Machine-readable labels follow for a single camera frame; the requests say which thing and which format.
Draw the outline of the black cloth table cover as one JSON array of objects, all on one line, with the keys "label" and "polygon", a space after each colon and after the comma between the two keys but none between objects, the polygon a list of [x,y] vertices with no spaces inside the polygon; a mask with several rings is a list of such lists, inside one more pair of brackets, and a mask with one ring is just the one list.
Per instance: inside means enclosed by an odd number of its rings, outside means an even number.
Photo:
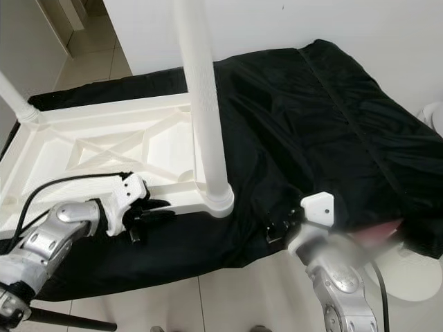
[{"label": "black cloth table cover", "polygon": [[316,40],[225,58],[215,77],[231,214],[183,213],[138,243],[76,241],[38,299],[105,296],[243,268],[284,250],[268,230],[319,191],[334,196],[339,230],[399,219],[409,250],[443,257],[443,137],[357,60]]}]

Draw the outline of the white round stool base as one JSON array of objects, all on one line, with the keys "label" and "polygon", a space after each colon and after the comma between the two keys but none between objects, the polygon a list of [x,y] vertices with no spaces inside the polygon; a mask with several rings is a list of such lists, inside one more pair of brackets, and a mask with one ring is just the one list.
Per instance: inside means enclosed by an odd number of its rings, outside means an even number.
[{"label": "white round stool base", "polygon": [[443,265],[399,244],[376,258],[386,293],[408,302],[430,300],[443,289]]}]

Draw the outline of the pink stool seat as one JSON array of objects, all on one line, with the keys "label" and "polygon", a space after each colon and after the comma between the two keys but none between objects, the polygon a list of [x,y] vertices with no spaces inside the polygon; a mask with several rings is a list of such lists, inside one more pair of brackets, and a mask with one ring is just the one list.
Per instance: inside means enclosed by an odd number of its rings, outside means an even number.
[{"label": "pink stool seat", "polygon": [[374,247],[382,246],[386,243],[394,234],[397,233],[403,219],[393,219],[393,221],[387,221],[379,225],[373,225],[372,227],[365,228],[352,233],[352,237],[358,241],[361,246]]}]

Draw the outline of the white plastic table top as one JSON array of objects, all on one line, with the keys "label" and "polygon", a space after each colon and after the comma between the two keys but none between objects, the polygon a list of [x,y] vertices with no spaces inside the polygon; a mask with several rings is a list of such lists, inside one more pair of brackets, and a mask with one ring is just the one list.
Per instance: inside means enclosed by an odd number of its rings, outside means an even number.
[{"label": "white plastic table top", "polygon": [[30,194],[36,197],[27,219],[56,203],[107,199],[120,173],[139,174],[151,197],[171,203],[171,211],[216,217],[206,205],[206,180],[186,93],[41,115],[41,123],[19,127],[0,162],[3,239],[12,237]]}]

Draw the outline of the white door frame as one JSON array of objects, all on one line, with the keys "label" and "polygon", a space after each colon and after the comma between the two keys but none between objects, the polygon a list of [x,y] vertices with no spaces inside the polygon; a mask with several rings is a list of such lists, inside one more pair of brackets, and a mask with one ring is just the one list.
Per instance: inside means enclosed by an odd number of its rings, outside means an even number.
[{"label": "white door frame", "polygon": [[85,29],[81,0],[36,0],[63,47],[69,47],[73,32]]}]

